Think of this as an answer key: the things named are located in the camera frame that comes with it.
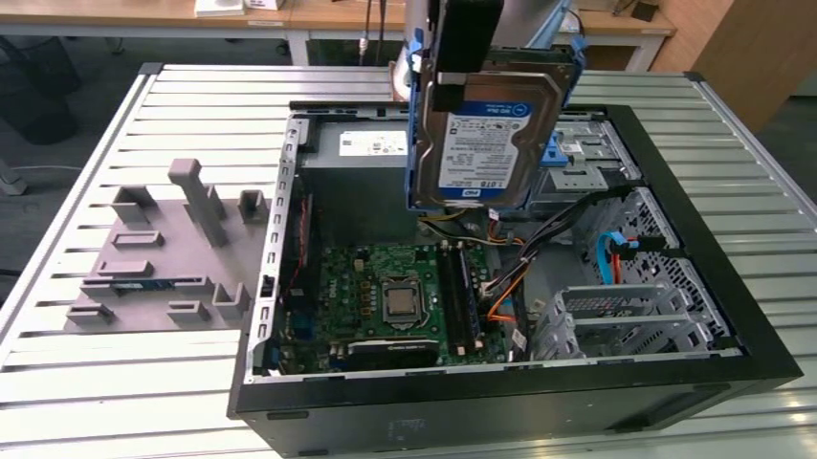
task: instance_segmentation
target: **green circuit board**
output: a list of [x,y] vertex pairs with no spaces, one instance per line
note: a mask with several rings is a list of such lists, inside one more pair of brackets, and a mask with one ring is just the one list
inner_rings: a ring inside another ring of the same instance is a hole
[[[321,260],[320,309],[316,316],[314,347],[344,345],[368,339],[433,339],[440,341],[438,365],[505,361],[505,337],[499,327],[483,335],[483,350],[457,355],[448,344],[445,301],[441,297],[437,246],[362,246],[328,248]],[[475,285],[488,279],[481,246],[467,249]],[[420,293],[424,313],[408,324],[385,320],[385,291],[390,285],[412,285]],[[332,371],[329,356],[309,349],[298,351],[305,372]]]

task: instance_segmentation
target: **cpu socket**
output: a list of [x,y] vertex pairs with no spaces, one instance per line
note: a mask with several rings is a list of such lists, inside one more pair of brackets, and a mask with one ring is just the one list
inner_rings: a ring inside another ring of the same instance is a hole
[[424,318],[424,295],[417,277],[382,280],[384,321],[396,329],[406,330]]

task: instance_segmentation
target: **gray 3d printed holder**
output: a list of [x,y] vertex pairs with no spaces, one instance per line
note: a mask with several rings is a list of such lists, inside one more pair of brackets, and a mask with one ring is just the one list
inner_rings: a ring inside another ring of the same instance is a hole
[[252,305],[270,205],[260,190],[238,200],[202,185],[198,160],[178,159],[172,183],[188,201],[125,186],[111,228],[66,330],[167,331],[238,328]]

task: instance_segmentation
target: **trash bin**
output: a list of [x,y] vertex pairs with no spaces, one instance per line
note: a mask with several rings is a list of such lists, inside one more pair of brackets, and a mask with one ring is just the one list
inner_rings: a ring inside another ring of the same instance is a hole
[[59,37],[9,35],[6,38],[38,67],[42,75],[38,85],[43,92],[65,96],[79,89],[82,79]]
[[77,132],[66,100],[42,90],[35,84],[42,80],[37,66],[13,61],[0,52],[0,118],[35,145],[57,143]]

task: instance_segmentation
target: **white slatted table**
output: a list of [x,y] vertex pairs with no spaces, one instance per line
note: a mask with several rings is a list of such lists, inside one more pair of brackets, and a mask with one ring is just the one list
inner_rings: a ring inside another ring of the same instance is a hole
[[[117,187],[182,198],[166,168],[196,157],[220,196],[273,195],[292,99],[386,100],[378,69],[166,66],[139,76],[0,312],[0,458],[276,457],[225,417],[238,331],[62,333],[115,214]],[[661,432],[445,451],[452,457],[817,455],[817,213],[707,85],[591,72],[573,101],[636,110],[806,377]],[[428,454],[429,451],[410,455]]]

